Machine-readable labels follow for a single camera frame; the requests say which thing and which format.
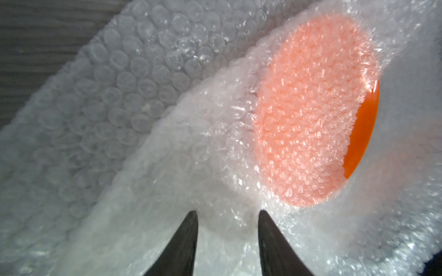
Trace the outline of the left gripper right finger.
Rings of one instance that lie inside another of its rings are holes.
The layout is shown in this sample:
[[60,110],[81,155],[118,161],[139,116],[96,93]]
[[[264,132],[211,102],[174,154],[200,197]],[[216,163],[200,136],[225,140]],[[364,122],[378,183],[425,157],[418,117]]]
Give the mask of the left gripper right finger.
[[263,276],[313,276],[265,210],[259,213],[258,239]]

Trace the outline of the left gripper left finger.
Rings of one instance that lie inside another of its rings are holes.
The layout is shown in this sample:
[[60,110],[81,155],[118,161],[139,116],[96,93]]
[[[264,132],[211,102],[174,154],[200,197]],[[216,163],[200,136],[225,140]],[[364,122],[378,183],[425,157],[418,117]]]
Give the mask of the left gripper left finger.
[[192,276],[198,242],[198,215],[190,211],[144,276]]

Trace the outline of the clear bubble wrap sheet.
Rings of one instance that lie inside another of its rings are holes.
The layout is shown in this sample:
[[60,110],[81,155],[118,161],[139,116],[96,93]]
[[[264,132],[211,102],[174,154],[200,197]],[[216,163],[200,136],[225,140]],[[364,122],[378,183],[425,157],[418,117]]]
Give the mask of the clear bubble wrap sheet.
[[1,274],[46,276],[180,95],[308,1],[133,1],[1,131]]
[[[442,250],[440,1],[259,1],[228,67],[186,92],[124,162],[55,276],[139,276],[184,216],[199,218],[197,276],[260,273],[267,209],[320,276],[415,276]],[[355,176],[324,203],[290,207],[252,153],[252,105],[270,56],[308,19],[360,20],[383,73],[381,116]]]

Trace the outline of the orange bubble plate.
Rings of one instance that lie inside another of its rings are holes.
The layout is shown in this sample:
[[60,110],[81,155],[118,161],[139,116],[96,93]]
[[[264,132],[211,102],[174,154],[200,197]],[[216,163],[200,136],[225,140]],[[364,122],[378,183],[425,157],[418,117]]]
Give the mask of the orange bubble plate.
[[255,157],[267,187],[295,207],[340,190],[368,147],[379,98],[377,57],[356,21],[332,13],[300,24],[258,92]]

